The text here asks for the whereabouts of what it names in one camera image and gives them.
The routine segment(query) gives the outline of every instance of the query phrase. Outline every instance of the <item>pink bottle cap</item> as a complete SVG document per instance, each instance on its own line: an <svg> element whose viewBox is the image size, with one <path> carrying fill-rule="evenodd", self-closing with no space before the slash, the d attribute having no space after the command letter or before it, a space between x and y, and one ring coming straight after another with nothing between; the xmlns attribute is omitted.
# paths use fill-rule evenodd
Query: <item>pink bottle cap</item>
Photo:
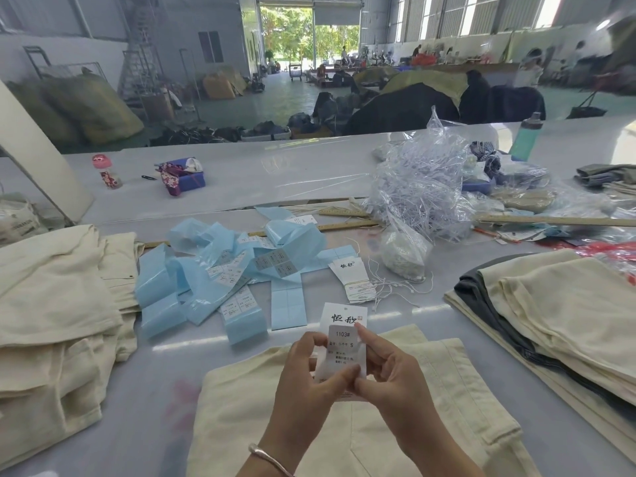
<svg viewBox="0 0 636 477"><path fill-rule="evenodd" d="M103 154L96 154L93 156L93 167L96 169L107 169L112 165L113 163L111 160Z"/></svg>

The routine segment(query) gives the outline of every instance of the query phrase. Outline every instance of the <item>left hand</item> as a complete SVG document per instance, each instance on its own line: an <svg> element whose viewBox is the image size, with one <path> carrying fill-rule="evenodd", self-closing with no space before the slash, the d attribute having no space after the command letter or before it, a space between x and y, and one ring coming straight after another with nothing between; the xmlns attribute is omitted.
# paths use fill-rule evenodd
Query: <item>left hand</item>
<svg viewBox="0 0 636 477"><path fill-rule="evenodd" d="M259 447L294 473L318 436L333 403L352 387L360 365L346 366L329 380L314 382L314 346L327 347L327 335L307 332L292 345L276 390L274 410Z"/></svg>

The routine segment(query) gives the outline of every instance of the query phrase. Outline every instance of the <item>right hand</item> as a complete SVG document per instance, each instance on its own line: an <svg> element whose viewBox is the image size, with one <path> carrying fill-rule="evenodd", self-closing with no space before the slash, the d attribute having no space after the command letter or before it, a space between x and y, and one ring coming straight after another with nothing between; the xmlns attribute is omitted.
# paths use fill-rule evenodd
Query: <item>right hand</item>
<svg viewBox="0 0 636 477"><path fill-rule="evenodd" d="M356 378L355 393L377 407L408 457L414 458L422 445L445 439L448 432L415 357L361 324L355 327L366 343L367 374L375 377Z"/></svg>

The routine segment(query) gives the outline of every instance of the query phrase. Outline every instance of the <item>green water bottle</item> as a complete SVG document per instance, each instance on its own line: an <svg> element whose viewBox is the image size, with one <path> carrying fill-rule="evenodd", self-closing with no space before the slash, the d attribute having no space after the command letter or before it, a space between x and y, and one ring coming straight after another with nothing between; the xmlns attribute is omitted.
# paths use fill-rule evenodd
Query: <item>green water bottle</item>
<svg viewBox="0 0 636 477"><path fill-rule="evenodd" d="M541 120L540 112L534 112L532 117L521 122L519 132L517 132L513 146L510 149L510 156L513 161L526 162L530 158L530 153L542 127L543 121Z"/></svg>

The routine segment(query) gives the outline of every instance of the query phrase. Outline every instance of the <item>silver bracelet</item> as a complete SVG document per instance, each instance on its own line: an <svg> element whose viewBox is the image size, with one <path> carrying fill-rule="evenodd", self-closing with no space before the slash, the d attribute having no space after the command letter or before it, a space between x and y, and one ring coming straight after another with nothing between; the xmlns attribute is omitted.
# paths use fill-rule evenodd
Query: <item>silver bracelet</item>
<svg viewBox="0 0 636 477"><path fill-rule="evenodd" d="M272 457L265 450L261 449L257 444L250 443L247 446L247 449L249 450L249 452L252 455L254 455L254 456L258 457L258 458L262 458L263 460L267 460L271 465L273 465L279 471L281 471L281 474L283 474L285 477L294 477L294 474L289 473L287 471L287 469L285 467L283 467L282 464L278 460L276 460L274 457Z"/></svg>

